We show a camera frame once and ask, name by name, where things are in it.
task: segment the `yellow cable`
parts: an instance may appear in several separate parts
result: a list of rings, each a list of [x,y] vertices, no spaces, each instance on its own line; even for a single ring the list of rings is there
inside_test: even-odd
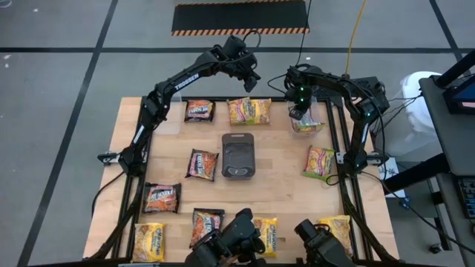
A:
[[[353,46],[353,39],[355,38],[356,30],[358,29],[359,22],[361,21],[361,15],[363,15],[363,10],[365,6],[366,0],[363,0],[363,5],[361,6],[361,9],[358,14],[358,20],[356,20],[355,28],[353,29],[353,33],[351,34],[350,46],[348,47],[347,68],[344,71],[345,74],[348,74],[348,70],[350,69],[351,47]]]

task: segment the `yellow and black hazard tape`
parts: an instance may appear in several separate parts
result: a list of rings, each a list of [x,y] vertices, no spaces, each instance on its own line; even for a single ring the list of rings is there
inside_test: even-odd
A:
[[[246,35],[251,30],[256,30],[260,34],[299,34],[308,33],[309,28],[260,28],[260,29],[217,29],[217,30],[175,30],[172,36],[216,36],[216,35]]]
[[[176,4],[175,6],[182,5],[199,5],[199,4],[252,4],[252,3],[273,3],[273,2],[282,2],[282,1],[303,1],[303,0],[258,0],[258,1],[241,1],[241,2],[223,2],[223,3],[181,3]]]

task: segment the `wooden tabletop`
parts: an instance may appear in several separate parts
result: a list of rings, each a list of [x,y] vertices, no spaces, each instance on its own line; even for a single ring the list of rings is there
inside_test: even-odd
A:
[[[122,98],[111,151],[121,151],[133,138],[140,100],[141,98],[137,97]],[[325,104],[318,103],[321,121],[326,123],[324,129],[307,138],[294,137],[291,134],[288,110],[284,102],[272,103],[270,125],[239,126],[229,124],[229,112],[225,102],[216,104],[212,123],[183,123],[185,103],[181,106],[172,105],[167,116],[168,121],[154,132],[146,181],[164,185],[181,182],[181,204],[178,214],[141,214],[139,222],[166,224],[165,260],[183,262],[191,252],[188,246],[191,240],[193,208],[224,209],[226,218],[223,225],[227,225],[242,208],[251,208],[255,216],[278,218],[278,256],[267,258],[268,263],[295,263],[296,257],[305,258],[303,242],[293,231],[294,227],[306,218],[315,222],[320,218],[344,213],[338,186],[330,187],[319,179],[301,175],[309,145],[333,149]],[[333,113],[340,149],[344,151],[336,108],[333,108]],[[163,135],[157,132],[174,131],[178,125],[181,127],[178,135]],[[347,120],[347,127],[350,131],[353,129],[350,119]],[[221,136],[227,133],[251,133],[254,136],[256,173],[253,178],[248,181],[228,181],[221,175],[220,155],[214,182],[185,179],[192,148],[221,153]],[[366,150],[373,150],[371,142],[367,142]],[[101,186],[121,171],[118,165],[105,167]],[[377,167],[370,166],[365,171],[379,176]],[[390,254],[399,257],[381,184],[365,175],[361,175],[358,181],[369,228]],[[99,196],[85,246],[85,257],[97,251],[117,224],[124,184],[125,177],[105,189]],[[350,196],[353,197],[349,183],[348,188]],[[128,231],[129,227],[125,227],[122,239],[124,241],[119,253],[121,256],[125,255]],[[359,255],[364,258],[361,235],[357,227],[355,231]]]

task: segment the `black mat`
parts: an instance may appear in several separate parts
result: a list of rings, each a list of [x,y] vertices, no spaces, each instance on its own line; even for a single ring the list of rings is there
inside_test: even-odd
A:
[[[309,32],[303,0],[266,0],[240,3],[191,3],[175,7],[173,36],[205,36]]]

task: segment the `white trash bin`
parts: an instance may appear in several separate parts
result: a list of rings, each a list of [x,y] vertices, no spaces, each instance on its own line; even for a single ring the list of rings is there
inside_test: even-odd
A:
[[[401,90],[394,98],[411,98],[418,96],[421,91],[419,80],[432,75],[441,75],[430,71],[419,71],[401,80]],[[411,100],[394,100],[390,102],[394,108]],[[383,117],[386,123],[395,115],[394,111]],[[401,111],[384,129],[386,137],[386,152],[398,161],[420,162],[436,156],[442,152],[437,139],[429,110],[423,97],[419,97],[412,104]],[[382,134],[376,137],[376,148],[382,150]]]

